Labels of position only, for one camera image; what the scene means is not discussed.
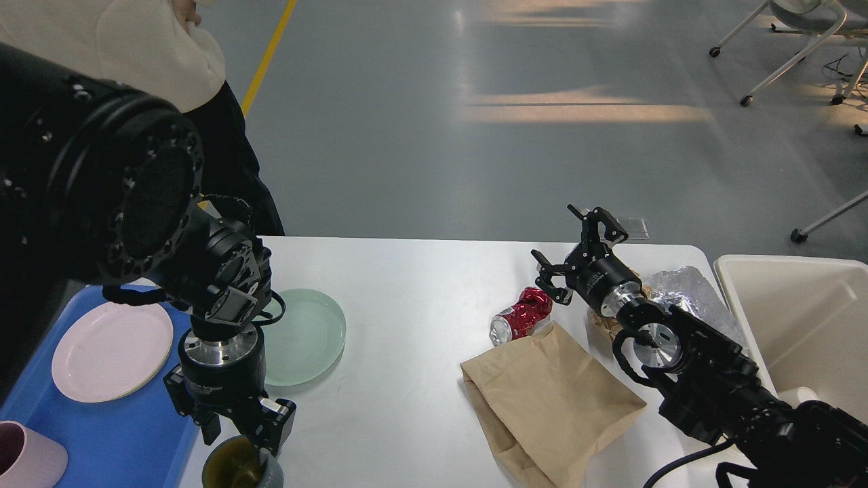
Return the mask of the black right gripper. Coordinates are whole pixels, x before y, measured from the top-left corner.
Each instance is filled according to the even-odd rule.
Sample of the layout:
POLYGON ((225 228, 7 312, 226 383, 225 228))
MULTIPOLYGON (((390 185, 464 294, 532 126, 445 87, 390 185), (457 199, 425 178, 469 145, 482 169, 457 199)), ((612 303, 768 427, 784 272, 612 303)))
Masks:
POLYGON ((616 217, 602 207, 568 210, 582 222, 578 246, 568 254, 564 264, 552 264, 539 250, 530 251, 538 264, 534 283, 552 302, 570 305, 573 291, 601 317, 613 318, 627 303, 643 296, 642 282, 611 252, 626 241, 629 234, 616 217), (567 287, 556 287, 554 278, 565 277, 567 287))

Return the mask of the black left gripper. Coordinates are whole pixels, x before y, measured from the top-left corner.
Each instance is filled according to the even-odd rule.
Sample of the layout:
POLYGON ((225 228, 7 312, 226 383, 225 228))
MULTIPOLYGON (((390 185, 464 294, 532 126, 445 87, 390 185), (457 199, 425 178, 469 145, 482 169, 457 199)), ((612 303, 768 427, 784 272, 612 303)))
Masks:
POLYGON ((264 391, 264 334, 245 325, 226 341, 205 341, 193 330, 178 344, 180 364, 162 379, 176 413, 192 417, 210 447, 221 433, 219 416, 233 421, 258 450, 274 457, 288 439, 294 401, 269 399, 264 391))

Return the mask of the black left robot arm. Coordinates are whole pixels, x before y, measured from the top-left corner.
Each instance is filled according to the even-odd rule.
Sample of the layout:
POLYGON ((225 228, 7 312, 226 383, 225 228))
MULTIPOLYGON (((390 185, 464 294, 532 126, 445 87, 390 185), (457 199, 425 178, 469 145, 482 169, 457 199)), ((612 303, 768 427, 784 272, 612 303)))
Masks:
POLYGON ((219 417, 276 456, 296 405, 264 388, 271 251, 249 220, 199 207, 201 137, 170 102, 2 46, 2 338, 24 346, 54 287, 100 285, 109 302, 190 316, 174 408, 207 445, 219 417))

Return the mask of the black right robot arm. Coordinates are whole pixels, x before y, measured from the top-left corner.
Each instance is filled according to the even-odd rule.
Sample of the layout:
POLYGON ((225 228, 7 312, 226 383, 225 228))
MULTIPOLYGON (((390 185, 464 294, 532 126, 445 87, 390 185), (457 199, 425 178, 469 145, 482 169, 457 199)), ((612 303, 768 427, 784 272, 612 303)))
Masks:
POLYGON ((660 416, 705 450, 666 464, 646 482, 695 460, 738 450, 750 466, 719 463, 719 487, 732 476, 750 487, 865 487, 866 425, 822 401, 791 407, 760 383, 757 363, 741 345, 678 306, 664 306, 642 290, 641 279, 612 246, 627 231, 601 207, 568 208, 582 222, 576 247, 561 264, 539 251, 536 285, 554 302, 568 305, 580 294, 595 313, 621 326, 612 351, 621 370, 663 396, 660 416))

